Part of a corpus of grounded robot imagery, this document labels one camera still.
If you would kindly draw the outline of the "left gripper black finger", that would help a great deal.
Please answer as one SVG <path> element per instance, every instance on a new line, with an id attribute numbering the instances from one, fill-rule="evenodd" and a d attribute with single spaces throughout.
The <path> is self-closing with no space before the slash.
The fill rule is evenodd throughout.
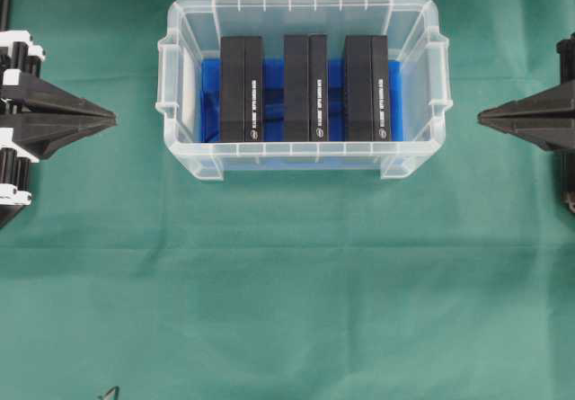
<path id="1" fill-rule="evenodd" d="M 115 119 L 21 119 L 13 124 L 13 152 L 31 162 L 117 125 Z"/>
<path id="2" fill-rule="evenodd" d="M 32 74 L 20 74 L 17 88 L 17 99 L 30 111 L 116 119 L 114 112 Z"/>

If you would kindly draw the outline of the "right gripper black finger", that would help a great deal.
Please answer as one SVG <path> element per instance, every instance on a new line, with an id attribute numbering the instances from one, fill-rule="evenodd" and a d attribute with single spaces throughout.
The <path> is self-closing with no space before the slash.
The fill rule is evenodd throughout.
<path id="1" fill-rule="evenodd" d="M 526 98 L 482 111 L 478 121 L 519 117 L 551 118 L 574 115 L 574 83 L 558 84 Z"/>
<path id="2" fill-rule="evenodd" d="M 481 120 L 480 123 L 544 151 L 574 150 L 574 120 Z"/>

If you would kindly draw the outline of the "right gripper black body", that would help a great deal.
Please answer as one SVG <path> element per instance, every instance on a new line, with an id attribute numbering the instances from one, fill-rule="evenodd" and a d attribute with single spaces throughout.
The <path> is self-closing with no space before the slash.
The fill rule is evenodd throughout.
<path id="1" fill-rule="evenodd" d="M 560 79 L 565 84 L 574 80 L 574 34 L 556 45 L 560 56 Z M 561 157 L 562 200 L 574 213 L 574 153 L 563 153 Z"/>

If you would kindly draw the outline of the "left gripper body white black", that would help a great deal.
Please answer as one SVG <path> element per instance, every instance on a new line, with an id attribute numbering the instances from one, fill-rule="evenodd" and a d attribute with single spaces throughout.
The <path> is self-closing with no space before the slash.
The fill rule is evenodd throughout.
<path id="1" fill-rule="evenodd" d="M 31 205 L 31 166 L 39 158 L 15 141 L 21 125 L 14 114 L 23 111 L 23 101 L 13 100 L 5 91 L 24 81 L 25 73 L 38 76 L 45 60 L 42 46 L 28 31 L 1 32 L 1 226 L 5 227 Z"/>

